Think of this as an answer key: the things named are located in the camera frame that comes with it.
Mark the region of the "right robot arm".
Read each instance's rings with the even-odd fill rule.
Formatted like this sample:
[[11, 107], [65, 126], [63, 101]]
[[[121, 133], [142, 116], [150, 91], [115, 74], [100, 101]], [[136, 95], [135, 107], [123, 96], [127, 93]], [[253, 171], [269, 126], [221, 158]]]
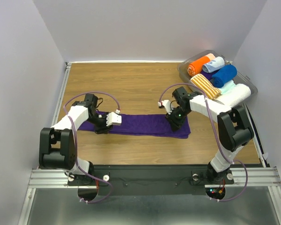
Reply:
[[223, 105], [209, 99], [201, 92], [188, 93], [184, 87], [172, 93], [177, 107], [169, 100], [159, 100], [159, 108], [166, 111], [165, 118], [172, 131], [179, 130], [191, 112], [200, 113], [209, 118], [217, 142], [218, 151], [208, 163], [206, 177], [209, 182], [217, 183], [227, 174], [240, 150], [254, 138], [254, 131], [245, 108]]

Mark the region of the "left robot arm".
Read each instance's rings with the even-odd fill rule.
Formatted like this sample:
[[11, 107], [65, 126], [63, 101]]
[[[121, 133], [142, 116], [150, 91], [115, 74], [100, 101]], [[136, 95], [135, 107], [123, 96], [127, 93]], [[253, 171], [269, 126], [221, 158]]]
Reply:
[[72, 98], [65, 116], [51, 127], [40, 132], [39, 166], [46, 169], [61, 169], [69, 181], [75, 178], [89, 185], [93, 181], [109, 185], [107, 178], [95, 177], [93, 164], [78, 157], [77, 130], [84, 123], [94, 125], [96, 134], [107, 134], [115, 125], [121, 125], [120, 106], [113, 112], [99, 113], [97, 92], [87, 92], [83, 101]]

